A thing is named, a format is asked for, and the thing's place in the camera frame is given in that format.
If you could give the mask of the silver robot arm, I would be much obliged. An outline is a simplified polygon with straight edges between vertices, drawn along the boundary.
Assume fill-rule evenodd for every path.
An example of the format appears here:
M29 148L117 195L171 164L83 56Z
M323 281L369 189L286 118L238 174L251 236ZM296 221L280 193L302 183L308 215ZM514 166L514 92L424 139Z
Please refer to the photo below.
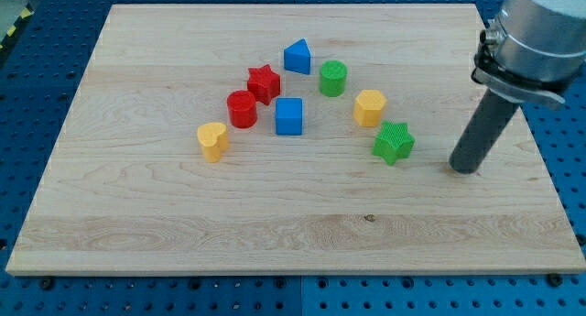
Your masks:
M479 36L471 78L485 94L450 167L474 173L519 106L558 110L585 65L585 0L504 0Z

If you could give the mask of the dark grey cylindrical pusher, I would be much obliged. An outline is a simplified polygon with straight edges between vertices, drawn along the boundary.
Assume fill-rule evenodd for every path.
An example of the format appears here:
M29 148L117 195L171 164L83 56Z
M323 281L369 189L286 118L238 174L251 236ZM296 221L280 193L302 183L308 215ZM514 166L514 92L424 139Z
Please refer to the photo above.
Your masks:
M450 154L450 167L460 174L474 173L519 106L487 90Z

